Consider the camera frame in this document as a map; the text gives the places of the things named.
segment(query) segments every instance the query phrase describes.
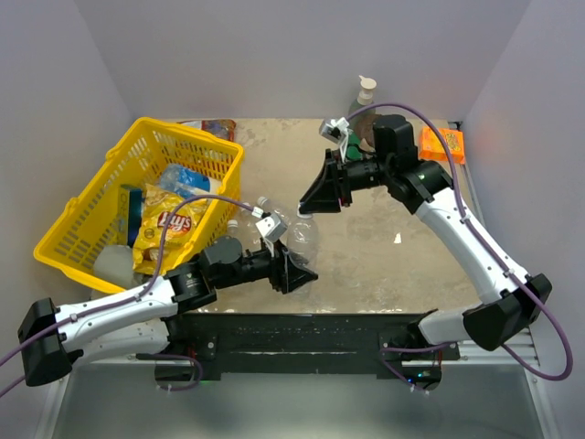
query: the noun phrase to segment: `yellow basket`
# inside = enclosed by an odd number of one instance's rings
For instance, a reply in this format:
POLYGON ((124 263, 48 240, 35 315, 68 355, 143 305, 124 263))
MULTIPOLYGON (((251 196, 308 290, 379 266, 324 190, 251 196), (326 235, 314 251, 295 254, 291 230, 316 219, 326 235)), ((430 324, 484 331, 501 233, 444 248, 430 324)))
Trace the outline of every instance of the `yellow basket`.
MULTIPOLYGON (((244 158, 240 145, 178 123, 138 119, 118 144, 106 154, 98 174, 72 198, 63 213, 35 248, 35 258, 80 284, 119 293, 123 289, 93 275, 93 263, 106 245, 117 243, 118 188, 127 184, 144 189, 154 184, 166 166, 177 163, 221 180, 218 193, 239 199, 239 171, 244 158)), ((195 230, 193 240, 177 263, 225 233, 235 206, 212 200, 195 230)))

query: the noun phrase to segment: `lay's chip bag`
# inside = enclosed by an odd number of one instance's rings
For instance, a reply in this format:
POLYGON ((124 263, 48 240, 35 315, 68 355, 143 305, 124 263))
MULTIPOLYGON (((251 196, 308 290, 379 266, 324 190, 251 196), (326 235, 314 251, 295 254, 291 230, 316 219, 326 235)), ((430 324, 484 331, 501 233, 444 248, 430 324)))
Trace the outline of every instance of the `lay's chip bag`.
MULTIPOLYGON (((173 192, 146 185, 142 224, 132 250, 133 268, 136 272, 154 274, 163 227, 173 209, 181 201, 183 199, 173 192)), ((191 240, 206 209, 207 202, 202 199, 183 206, 171 219, 166 232, 163 264, 159 274, 176 267, 177 258, 191 240)))

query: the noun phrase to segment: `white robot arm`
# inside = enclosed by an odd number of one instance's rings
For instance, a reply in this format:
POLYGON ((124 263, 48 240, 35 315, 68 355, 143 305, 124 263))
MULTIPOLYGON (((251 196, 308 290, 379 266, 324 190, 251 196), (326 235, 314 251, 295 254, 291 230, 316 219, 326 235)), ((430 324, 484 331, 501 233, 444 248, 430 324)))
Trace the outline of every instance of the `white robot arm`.
POLYGON ((511 274, 522 279, 523 286, 541 302, 547 300, 552 285, 543 274, 531 276, 512 260, 464 202, 456 202, 452 179, 442 166, 418 159, 412 125, 400 115, 380 116, 374 123, 375 152, 356 161, 345 158, 346 127, 343 118, 322 124, 321 135, 340 148, 325 151, 323 168, 301 198, 300 211, 339 212, 351 205, 352 191, 385 186, 390 196, 443 241, 471 279, 480 300, 478 305, 428 313, 415 330, 409 329, 404 337, 394 340, 393 346, 424 348, 471 339, 481 348, 494 350, 532 323, 539 310, 511 274), (507 270, 496 257, 505 261, 507 270))

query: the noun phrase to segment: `gray wall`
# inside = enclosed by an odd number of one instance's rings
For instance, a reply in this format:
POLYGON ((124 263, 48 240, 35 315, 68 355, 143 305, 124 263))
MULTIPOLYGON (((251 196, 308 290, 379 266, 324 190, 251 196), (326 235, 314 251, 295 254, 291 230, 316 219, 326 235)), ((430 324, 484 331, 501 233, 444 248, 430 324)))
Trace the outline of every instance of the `gray wall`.
MULTIPOLYGON (((4 1, 0 9, 0 355, 17 344, 30 304, 85 290, 33 260, 33 248, 103 163, 130 113, 71 0, 4 1)), ((20 358, 0 386, 22 375, 20 358)), ((34 434, 46 389, 0 400, 0 436, 34 434)))
MULTIPOLYGON (((463 123, 488 228, 532 273, 554 284, 549 304, 569 333, 575 371, 549 383, 563 437, 585 427, 585 3, 533 0, 463 123)), ((546 371, 564 354, 550 324, 534 325, 546 371)))
POLYGON ((357 75, 461 120, 529 0, 76 0, 136 115, 323 117, 357 75))

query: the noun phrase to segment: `orange package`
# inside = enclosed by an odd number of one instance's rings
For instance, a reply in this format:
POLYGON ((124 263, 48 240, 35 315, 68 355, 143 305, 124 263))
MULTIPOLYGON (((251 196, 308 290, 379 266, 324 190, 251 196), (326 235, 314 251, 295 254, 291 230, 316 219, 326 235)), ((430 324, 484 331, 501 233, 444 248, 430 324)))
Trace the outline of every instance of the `orange package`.
MULTIPOLYGON (((447 130, 439 128, 439 132, 447 142, 449 150, 453 156, 455 163, 460 165, 465 164, 465 149, 463 146, 463 133, 457 130, 447 130)), ((441 142, 435 135, 431 128, 425 126, 422 128, 420 133, 420 149, 419 158, 425 158, 427 160, 441 160, 447 161, 447 155, 444 149, 442 149, 441 142)))

